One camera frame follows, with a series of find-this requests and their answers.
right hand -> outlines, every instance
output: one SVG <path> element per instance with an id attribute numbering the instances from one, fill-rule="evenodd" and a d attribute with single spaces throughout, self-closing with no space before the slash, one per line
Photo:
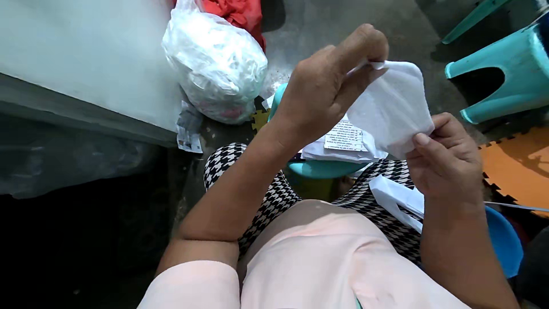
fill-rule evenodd
<path id="1" fill-rule="evenodd" d="M 433 116 L 435 130 L 413 138 L 416 149 L 406 155 L 410 176 L 425 204 L 465 205 L 484 211 L 482 158 L 477 144 L 450 113 Z"/>

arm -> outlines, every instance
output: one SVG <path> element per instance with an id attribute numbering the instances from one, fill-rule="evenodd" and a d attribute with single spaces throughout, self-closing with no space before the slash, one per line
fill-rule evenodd
<path id="1" fill-rule="evenodd" d="M 425 272 L 472 308 L 518 308 L 492 248 L 473 139 L 448 113 L 433 116 L 432 138 L 414 137 L 410 175 L 425 195 Z"/>
<path id="2" fill-rule="evenodd" d="M 236 266 L 236 241 L 251 224 L 276 173 L 305 145 L 330 131 L 366 87 L 385 70 L 368 59 L 387 59 L 385 36 L 362 25 L 339 46 L 328 46 L 295 68 L 276 115 L 234 165 L 191 209 L 170 241 L 157 274 L 195 260 Z"/>

pink shirt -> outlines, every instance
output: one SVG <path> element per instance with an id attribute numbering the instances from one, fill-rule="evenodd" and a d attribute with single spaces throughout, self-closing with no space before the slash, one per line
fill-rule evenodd
<path id="1" fill-rule="evenodd" d="M 278 233 L 249 261 L 240 297 L 232 267 L 193 261 L 156 277 L 138 308 L 355 309 L 356 299 L 364 309 L 468 308 L 358 213 Z"/>

gray floor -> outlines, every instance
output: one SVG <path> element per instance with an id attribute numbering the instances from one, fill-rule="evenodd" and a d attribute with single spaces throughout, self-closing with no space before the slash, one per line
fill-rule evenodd
<path id="1" fill-rule="evenodd" d="M 459 111 L 476 102 L 478 93 L 461 89 L 448 81 L 444 67 L 513 31 L 528 25 L 535 14 L 531 0 L 515 0 L 494 12 L 450 45 L 440 43 L 455 25 L 474 8 L 476 0 L 263 0 L 264 36 L 269 61 L 267 78 L 260 95 L 271 96 L 289 80 L 294 66 L 318 49 L 336 45 L 362 23 L 373 24 L 389 40 L 390 60 L 416 63 L 422 70 L 425 92 L 432 114 Z M 482 125 L 465 124 L 481 144 L 524 130 L 537 117 L 505 126 L 508 120 Z M 250 123 L 226 126 L 207 120 L 203 126 L 204 154 L 193 158 L 183 200 L 177 211 L 182 218 L 203 195 L 205 159 L 230 142 L 249 143 Z"/>

red fabric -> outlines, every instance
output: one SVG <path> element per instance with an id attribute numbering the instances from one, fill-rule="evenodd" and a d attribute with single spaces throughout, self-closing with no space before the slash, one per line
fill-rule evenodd
<path id="1" fill-rule="evenodd" d="M 204 10 L 225 18 L 231 25 L 245 29 L 265 52 L 261 35 L 261 0 L 202 0 Z"/>

